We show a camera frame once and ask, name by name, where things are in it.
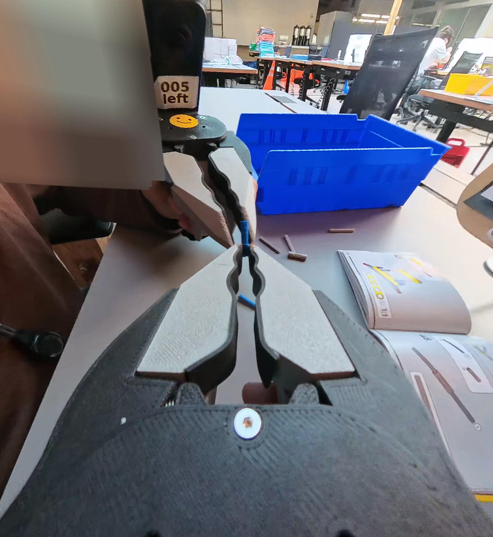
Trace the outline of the yellow plastic bin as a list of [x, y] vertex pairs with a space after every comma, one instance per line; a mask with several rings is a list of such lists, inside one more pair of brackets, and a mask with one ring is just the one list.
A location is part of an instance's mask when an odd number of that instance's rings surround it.
[[477, 74], [451, 74], [444, 91], [459, 95], [474, 96], [479, 91], [480, 96], [493, 96], [493, 77]]

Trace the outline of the small wooden top table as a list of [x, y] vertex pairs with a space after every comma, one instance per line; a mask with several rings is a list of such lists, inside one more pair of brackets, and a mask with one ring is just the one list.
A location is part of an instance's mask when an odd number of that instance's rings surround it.
[[245, 64], [203, 62], [202, 70], [202, 86], [208, 88], [225, 88], [226, 81], [233, 81], [237, 78], [247, 78], [249, 81], [255, 81], [258, 76], [256, 68]]

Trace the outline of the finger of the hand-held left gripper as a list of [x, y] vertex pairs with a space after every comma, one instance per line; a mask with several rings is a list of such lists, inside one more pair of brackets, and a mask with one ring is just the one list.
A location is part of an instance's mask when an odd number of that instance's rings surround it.
[[224, 208], [206, 184], [197, 160], [181, 152], [165, 152], [163, 164], [172, 199], [189, 219], [192, 238], [201, 241], [210, 237], [225, 248], [232, 247], [234, 241]]
[[230, 232], [248, 223], [249, 242], [256, 238], [256, 182], [233, 147], [220, 147], [208, 156], [208, 173]]

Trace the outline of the blue plastic bin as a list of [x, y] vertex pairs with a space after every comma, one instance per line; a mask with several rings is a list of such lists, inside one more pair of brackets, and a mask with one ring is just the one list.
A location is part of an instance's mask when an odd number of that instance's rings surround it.
[[448, 146], [383, 118], [243, 113], [263, 215], [400, 207]]

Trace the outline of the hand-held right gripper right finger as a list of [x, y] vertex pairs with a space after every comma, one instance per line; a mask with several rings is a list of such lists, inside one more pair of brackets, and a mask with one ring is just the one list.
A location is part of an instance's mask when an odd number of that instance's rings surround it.
[[265, 386], [276, 386], [280, 402], [289, 402], [300, 384], [355, 377], [311, 286], [257, 246], [250, 248], [249, 268], [258, 371]]

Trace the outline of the person's left hand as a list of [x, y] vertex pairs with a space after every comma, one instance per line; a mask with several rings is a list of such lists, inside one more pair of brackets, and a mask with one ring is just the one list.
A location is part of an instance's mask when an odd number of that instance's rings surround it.
[[185, 236], [193, 233], [192, 222], [176, 205], [168, 183], [154, 181], [149, 189], [141, 190], [141, 194], [152, 206], [166, 231]]

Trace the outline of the brown lego axle with connector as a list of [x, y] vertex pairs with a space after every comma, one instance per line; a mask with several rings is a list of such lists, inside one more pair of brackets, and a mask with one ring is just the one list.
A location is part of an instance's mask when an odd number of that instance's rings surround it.
[[284, 234], [283, 240], [285, 241], [287, 247], [288, 247], [288, 259], [290, 260], [296, 260], [298, 262], [305, 262], [307, 259], [307, 255], [303, 253], [299, 253], [295, 250], [290, 237], [287, 234]]

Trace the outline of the stack of white boxes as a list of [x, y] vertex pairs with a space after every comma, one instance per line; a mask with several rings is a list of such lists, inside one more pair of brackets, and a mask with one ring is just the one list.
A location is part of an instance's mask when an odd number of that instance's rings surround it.
[[205, 37], [203, 48], [204, 62], [221, 60], [237, 56], [236, 39], [223, 37]]

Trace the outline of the black mesh office chair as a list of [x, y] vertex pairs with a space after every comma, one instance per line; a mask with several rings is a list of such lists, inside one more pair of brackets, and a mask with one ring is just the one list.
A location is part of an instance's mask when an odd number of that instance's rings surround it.
[[389, 121], [417, 73], [438, 26], [391, 36], [373, 36], [340, 114], [369, 115]]

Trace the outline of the red plastic container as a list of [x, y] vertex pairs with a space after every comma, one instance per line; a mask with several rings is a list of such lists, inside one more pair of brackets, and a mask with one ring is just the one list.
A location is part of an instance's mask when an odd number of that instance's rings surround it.
[[441, 160], [453, 167], [459, 168], [467, 157], [470, 147], [463, 138], [449, 138], [445, 144], [449, 150], [441, 157]]

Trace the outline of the stack of colourful boxes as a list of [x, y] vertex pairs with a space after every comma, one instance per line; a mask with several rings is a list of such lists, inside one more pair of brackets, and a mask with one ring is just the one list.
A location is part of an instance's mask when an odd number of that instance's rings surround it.
[[274, 55], [276, 33], [270, 27], [260, 27], [257, 31], [255, 50], [259, 57]]

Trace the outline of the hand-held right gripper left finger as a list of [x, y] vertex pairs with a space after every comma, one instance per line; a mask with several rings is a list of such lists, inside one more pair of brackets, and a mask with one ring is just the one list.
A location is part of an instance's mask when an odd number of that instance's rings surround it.
[[137, 375], [194, 383], [204, 395], [227, 379], [236, 365], [238, 276], [234, 245], [180, 285]]

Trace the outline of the person's brown shirt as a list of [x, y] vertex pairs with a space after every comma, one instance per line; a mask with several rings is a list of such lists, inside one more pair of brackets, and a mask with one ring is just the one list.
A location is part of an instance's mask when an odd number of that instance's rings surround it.
[[[52, 250], [32, 188], [0, 183], [0, 322], [68, 337], [81, 291]], [[56, 361], [37, 364], [0, 338], [0, 499]]]

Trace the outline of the wooden top work table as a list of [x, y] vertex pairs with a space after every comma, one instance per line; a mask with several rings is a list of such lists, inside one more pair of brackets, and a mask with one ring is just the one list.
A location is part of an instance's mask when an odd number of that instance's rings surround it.
[[[274, 59], [277, 62], [276, 90], [290, 91], [298, 81], [298, 98], [303, 102], [315, 104], [320, 110], [327, 111], [331, 96], [338, 82], [352, 81], [361, 69], [361, 63], [340, 62], [333, 60], [299, 60], [283, 56], [256, 57], [258, 86], [263, 88], [264, 60]], [[319, 101], [308, 96], [308, 90], [314, 88], [316, 80], [322, 84]]]

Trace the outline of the wooden table with yellow bin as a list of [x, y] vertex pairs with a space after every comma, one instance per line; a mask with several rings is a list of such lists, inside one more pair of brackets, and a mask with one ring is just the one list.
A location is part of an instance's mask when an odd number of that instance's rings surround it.
[[493, 114], [493, 97], [466, 96], [442, 90], [420, 90], [419, 95], [432, 99], [431, 114], [444, 119], [436, 138], [438, 142], [446, 142], [458, 124], [493, 134], [493, 119], [465, 113], [470, 110]]

